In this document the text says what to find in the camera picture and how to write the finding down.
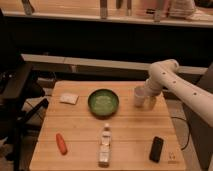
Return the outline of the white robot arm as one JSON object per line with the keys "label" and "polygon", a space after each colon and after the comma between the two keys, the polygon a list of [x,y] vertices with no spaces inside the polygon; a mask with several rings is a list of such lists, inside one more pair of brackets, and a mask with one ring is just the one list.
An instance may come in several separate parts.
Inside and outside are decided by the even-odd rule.
{"label": "white robot arm", "polygon": [[166,87],[182,102],[213,127],[213,94],[180,78],[179,64],[174,59],[152,63],[144,84],[148,96],[157,96]]}

